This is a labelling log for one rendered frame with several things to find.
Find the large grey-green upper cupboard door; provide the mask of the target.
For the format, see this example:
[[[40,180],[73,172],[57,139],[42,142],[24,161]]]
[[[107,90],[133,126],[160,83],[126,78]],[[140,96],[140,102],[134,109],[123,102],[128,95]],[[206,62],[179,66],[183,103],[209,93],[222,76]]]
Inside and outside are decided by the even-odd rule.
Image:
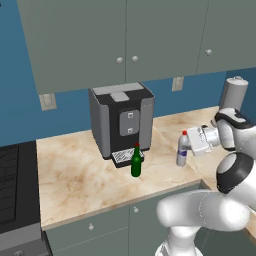
[[[17,4],[38,93],[125,82],[126,0]]]

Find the grey and black coffee machine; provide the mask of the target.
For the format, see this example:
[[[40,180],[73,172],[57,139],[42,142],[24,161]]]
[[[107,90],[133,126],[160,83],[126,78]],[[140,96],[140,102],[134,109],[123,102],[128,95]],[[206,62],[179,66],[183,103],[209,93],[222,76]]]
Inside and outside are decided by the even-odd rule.
[[[154,95],[143,83],[96,87],[88,90],[91,129],[105,160],[117,168],[131,164],[135,144],[140,155],[150,149]]]

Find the grey-green drawer front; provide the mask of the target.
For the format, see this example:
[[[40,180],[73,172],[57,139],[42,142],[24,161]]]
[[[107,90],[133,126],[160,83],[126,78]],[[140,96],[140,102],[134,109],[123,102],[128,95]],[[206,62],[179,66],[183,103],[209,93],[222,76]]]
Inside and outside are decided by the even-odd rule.
[[[53,252],[128,226],[129,207],[101,213],[46,231]]]

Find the beige wall socket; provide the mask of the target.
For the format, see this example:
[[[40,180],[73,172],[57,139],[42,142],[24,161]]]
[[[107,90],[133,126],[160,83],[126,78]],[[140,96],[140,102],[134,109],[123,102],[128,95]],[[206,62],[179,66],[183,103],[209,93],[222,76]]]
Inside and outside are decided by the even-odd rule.
[[[183,83],[183,77],[175,77],[172,81],[172,91],[181,91],[183,88]]]
[[[54,110],[57,108],[55,94],[42,94],[39,96],[41,109],[43,111]]]

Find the grey bottle with red cap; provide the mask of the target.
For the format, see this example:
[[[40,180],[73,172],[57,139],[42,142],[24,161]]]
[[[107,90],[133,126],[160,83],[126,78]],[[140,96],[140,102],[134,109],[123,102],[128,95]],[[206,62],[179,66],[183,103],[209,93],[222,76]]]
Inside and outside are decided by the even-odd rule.
[[[187,131],[183,130],[182,135],[178,140],[178,150],[176,157],[176,164],[180,167],[186,165],[187,152],[191,149],[190,141],[187,135]]]

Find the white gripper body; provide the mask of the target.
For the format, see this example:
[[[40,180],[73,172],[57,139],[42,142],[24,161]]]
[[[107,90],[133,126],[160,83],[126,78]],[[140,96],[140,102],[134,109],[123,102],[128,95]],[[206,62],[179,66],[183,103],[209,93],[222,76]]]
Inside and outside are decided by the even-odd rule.
[[[187,134],[194,156],[201,156],[213,150],[213,147],[207,141],[206,135],[201,127],[189,128]]]

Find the black hob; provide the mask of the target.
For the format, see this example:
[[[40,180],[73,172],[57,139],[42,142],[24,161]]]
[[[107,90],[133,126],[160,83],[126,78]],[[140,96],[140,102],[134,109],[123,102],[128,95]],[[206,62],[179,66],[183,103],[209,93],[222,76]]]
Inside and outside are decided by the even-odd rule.
[[[36,142],[0,147],[0,234],[40,221]]]

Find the grey-green lower cupboard door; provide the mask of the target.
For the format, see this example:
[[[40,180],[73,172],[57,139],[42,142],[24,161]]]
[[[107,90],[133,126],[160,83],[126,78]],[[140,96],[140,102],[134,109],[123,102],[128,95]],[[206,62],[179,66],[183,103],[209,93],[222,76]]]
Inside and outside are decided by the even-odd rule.
[[[57,250],[53,256],[128,256],[128,228]]]
[[[157,248],[166,239],[168,229],[160,224],[156,213],[156,207],[160,200],[199,188],[199,184],[191,185],[131,204],[128,235],[129,256],[155,256]],[[134,207],[139,209],[138,213],[134,213]]]

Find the green glass bottle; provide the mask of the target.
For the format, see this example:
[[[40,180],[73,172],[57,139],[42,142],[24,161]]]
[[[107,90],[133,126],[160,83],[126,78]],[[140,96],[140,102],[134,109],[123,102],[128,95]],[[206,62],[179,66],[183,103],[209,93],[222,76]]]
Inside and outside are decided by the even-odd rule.
[[[142,157],[140,155],[140,145],[135,144],[134,153],[131,159],[131,175],[133,177],[139,177],[141,175]]]

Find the grey oven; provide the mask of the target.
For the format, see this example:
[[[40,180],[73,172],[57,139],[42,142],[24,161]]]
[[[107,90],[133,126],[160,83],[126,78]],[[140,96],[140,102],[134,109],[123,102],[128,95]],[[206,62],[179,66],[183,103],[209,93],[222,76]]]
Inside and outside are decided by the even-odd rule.
[[[39,223],[0,234],[0,256],[52,256]]]

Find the grey paper towel roll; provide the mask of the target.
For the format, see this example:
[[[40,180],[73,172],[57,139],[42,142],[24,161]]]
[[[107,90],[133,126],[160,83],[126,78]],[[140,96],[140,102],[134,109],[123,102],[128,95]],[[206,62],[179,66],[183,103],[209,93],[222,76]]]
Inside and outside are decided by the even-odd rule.
[[[235,108],[240,110],[248,88],[248,81],[241,76],[228,78],[221,95],[219,108]]]

